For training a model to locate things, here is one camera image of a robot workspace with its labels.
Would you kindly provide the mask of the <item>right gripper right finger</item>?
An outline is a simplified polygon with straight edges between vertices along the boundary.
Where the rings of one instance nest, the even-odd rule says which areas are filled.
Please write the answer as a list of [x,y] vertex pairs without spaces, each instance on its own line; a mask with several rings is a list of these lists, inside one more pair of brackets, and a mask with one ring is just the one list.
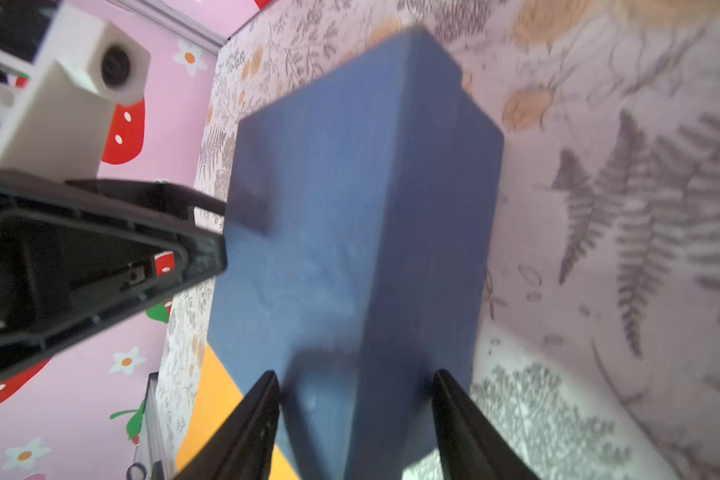
[[446,479],[537,479],[445,369],[433,377],[432,411]]

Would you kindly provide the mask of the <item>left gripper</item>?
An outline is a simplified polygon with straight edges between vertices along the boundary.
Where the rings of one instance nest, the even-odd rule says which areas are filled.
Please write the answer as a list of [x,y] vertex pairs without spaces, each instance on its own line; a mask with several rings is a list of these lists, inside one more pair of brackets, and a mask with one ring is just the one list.
[[222,273],[222,235],[183,185],[0,171],[0,381]]

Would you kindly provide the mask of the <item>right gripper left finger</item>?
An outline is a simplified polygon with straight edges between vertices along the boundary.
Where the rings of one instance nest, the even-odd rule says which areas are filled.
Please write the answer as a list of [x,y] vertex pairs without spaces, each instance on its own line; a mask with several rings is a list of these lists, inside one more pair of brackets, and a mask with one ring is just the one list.
[[278,377],[264,372],[178,480],[266,480],[280,414]]

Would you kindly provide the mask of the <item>navy blue gift box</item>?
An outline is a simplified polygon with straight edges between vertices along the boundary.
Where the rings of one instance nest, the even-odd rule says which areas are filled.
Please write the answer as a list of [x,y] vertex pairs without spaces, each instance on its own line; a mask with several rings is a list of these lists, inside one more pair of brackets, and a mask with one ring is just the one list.
[[434,373],[471,378],[503,136],[410,28],[242,119],[209,344],[273,371],[304,479],[398,479],[436,445]]

